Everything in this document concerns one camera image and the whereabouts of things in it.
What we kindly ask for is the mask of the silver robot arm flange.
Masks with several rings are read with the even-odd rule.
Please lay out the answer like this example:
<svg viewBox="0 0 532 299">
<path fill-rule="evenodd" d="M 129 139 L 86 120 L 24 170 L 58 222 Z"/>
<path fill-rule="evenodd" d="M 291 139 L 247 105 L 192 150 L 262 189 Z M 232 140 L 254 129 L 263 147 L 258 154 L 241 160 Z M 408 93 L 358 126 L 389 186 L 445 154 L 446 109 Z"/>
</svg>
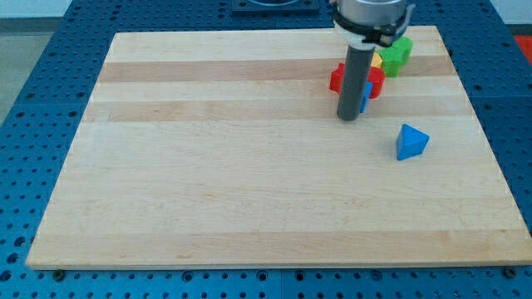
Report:
<svg viewBox="0 0 532 299">
<path fill-rule="evenodd" d="M 400 39 L 415 8 L 407 0 L 337 0 L 332 2 L 332 18 L 350 47 L 370 51 Z"/>
</svg>

